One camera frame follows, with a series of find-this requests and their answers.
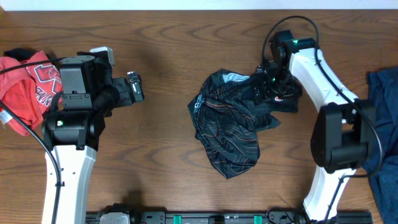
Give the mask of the black orange-patterned jersey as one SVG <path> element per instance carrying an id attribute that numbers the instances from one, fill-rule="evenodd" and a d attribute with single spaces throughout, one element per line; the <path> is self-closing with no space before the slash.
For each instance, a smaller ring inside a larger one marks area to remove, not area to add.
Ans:
<path id="1" fill-rule="evenodd" d="M 264 74 L 243 75 L 220 69 L 202 84 L 187 108 L 195 138 L 210 164 L 224 178 L 247 172 L 261 152 L 257 132 L 276 128 L 273 112 L 296 113 L 300 93 L 277 96 L 261 86 Z"/>

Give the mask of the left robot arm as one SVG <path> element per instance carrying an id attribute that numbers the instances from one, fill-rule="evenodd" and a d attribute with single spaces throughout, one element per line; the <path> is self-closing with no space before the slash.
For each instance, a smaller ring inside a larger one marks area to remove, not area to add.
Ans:
<path id="1" fill-rule="evenodd" d="M 44 116 L 47 185 L 42 223 L 84 223 L 88 187 L 105 119 L 115 108 L 144 100 L 141 77 L 114 78 L 109 47 L 62 59 L 63 90 Z"/>

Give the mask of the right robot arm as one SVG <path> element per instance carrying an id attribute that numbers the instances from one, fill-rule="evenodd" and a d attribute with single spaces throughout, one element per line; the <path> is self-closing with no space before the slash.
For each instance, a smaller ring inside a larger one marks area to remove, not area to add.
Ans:
<path id="1" fill-rule="evenodd" d="M 339 212 L 337 204 L 357 169 L 373 154 L 376 112 L 360 100 L 325 62 L 318 37 L 296 39 L 291 31 L 269 34 L 273 59 L 257 69 L 262 75 L 259 99 L 297 100 L 303 91 L 317 110 L 310 139 L 315 174 L 296 223 L 371 223 L 368 212 Z"/>

